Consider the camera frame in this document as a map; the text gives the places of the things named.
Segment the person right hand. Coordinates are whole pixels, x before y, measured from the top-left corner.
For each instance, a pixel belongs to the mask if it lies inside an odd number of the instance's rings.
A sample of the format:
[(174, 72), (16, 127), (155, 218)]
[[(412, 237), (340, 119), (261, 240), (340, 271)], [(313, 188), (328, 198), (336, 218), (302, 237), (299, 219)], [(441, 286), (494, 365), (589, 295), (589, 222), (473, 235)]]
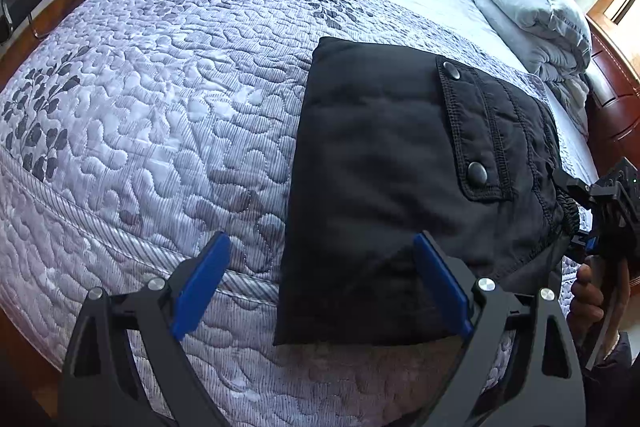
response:
[[(601, 289), (593, 284), (593, 273), (590, 265), (581, 265), (579, 267), (576, 280), (570, 291), (573, 299), (570, 303), (570, 312), (568, 312), (566, 321), (575, 343), (579, 343), (587, 335), (590, 327), (601, 321), (605, 316), (603, 309), (604, 297)], [(623, 260), (618, 267), (617, 300), (603, 340), (605, 355), (610, 355), (613, 352), (620, 339), (620, 322), (626, 312), (629, 299), (630, 277), (628, 263)]]

